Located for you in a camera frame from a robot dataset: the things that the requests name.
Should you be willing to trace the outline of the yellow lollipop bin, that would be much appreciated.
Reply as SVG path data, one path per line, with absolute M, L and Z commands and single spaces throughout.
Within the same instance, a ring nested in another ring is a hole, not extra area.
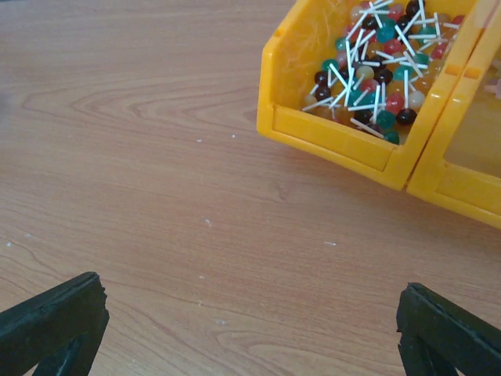
M 429 13 L 463 15 L 459 35 L 445 66 L 431 86 L 405 142 L 389 143 L 355 128 L 308 114 L 300 105 L 313 87 L 321 62 L 333 56 L 333 42 L 344 29 L 353 1 L 297 1 L 266 43 L 261 61 L 258 132 L 349 168 L 400 190 L 467 65 L 484 22 L 497 1 L 428 1 Z

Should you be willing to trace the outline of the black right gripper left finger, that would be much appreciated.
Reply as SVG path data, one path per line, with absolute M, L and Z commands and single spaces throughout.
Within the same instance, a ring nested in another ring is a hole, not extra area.
M 86 272 L 1 312 L 1 374 L 87 375 L 109 312 L 99 275 Z

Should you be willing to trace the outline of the yellow popsicle candy bin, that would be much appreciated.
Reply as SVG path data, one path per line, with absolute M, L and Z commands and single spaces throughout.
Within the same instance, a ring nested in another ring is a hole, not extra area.
M 500 60 L 500 3 L 479 1 L 463 24 L 474 47 L 427 141 L 407 190 L 453 212 L 500 227 L 500 99 L 484 91 Z

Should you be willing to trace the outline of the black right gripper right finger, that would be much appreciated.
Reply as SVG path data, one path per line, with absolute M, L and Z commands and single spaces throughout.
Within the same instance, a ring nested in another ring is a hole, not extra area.
M 422 284 L 402 291 L 396 322 L 407 375 L 500 374 L 500 329 Z

